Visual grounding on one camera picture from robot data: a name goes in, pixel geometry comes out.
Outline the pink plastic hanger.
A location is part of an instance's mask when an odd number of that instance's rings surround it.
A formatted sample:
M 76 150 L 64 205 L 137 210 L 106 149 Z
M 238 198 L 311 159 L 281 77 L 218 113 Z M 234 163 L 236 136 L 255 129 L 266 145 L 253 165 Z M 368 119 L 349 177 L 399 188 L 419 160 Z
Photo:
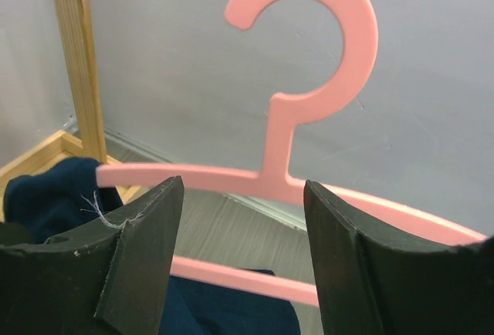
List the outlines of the pink plastic hanger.
M 371 0 L 379 50 L 344 109 L 299 126 L 292 176 L 493 233 L 493 0 Z M 91 0 L 108 150 L 257 171 L 270 97 L 334 73 L 336 19 L 282 0 L 252 29 L 228 0 Z

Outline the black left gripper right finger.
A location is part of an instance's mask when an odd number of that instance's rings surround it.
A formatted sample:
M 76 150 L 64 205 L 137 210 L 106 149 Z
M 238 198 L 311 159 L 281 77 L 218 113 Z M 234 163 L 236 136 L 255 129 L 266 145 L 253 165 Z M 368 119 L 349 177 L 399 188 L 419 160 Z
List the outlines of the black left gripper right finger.
M 493 332 L 492 239 L 423 239 L 314 181 L 303 202 L 325 333 Z

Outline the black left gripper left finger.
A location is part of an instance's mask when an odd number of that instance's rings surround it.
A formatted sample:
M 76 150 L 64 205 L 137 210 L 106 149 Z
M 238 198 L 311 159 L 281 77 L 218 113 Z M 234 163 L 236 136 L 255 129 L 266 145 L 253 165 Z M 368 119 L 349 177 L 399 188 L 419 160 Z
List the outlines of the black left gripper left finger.
M 172 177 L 44 243 L 1 249 L 3 334 L 156 334 L 181 220 Z

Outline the navy blue t shirt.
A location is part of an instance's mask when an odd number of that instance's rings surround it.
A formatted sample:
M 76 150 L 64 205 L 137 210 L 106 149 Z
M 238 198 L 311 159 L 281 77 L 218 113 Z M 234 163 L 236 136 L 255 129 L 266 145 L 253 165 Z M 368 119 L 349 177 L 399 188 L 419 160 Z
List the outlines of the navy blue t shirt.
M 130 204 L 71 157 L 10 180 L 1 225 L 3 334 L 298 334 L 293 305 L 174 277 L 184 187 Z

